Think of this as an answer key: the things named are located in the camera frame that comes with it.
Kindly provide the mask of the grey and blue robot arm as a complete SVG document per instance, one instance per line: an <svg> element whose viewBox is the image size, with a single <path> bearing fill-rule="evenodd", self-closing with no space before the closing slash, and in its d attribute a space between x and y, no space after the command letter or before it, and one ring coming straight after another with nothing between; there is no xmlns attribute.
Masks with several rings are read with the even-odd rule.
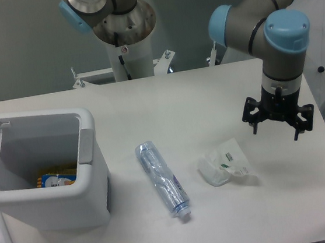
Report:
<svg viewBox="0 0 325 243"><path fill-rule="evenodd" d="M296 134L313 128L314 106L299 105L310 21L290 9L294 0L243 0L211 15L209 36L218 45L263 62L261 98L244 104L242 120L253 129L266 119L286 122ZM155 76L151 34L155 12L143 0L62 0L59 10L78 32L105 44L116 81Z"/></svg>

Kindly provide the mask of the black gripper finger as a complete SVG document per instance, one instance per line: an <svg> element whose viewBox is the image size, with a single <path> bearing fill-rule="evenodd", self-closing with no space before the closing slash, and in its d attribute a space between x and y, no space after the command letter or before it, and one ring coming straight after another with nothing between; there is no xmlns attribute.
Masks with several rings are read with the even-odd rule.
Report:
<svg viewBox="0 0 325 243"><path fill-rule="evenodd" d="M267 119L266 113L262 101L248 97L245 100L242 121L247 122L253 128L253 134L256 135L258 124Z"/></svg>
<svg viewBox="0 0 325 243"><path fill-rule="evenodd" d="M305 131L313 130L313 116L314 116L314 105L306 104L297 107L295 112L292 112L287 116L288 125L295 129L294 141L298 140L300 134Z"/></svg>

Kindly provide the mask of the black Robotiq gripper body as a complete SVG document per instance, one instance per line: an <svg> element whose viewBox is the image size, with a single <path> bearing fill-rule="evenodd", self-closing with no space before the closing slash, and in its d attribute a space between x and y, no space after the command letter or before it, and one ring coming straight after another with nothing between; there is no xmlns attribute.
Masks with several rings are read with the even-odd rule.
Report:
<svg viewBox="0 0 325 243"><path fill-rule="evenodd" d="M273 121L296 121L298 120L298 97L300 89L296 92L283 95L272 94L265 88L261 88L260 112L261 122L266 119Z"/></svg>

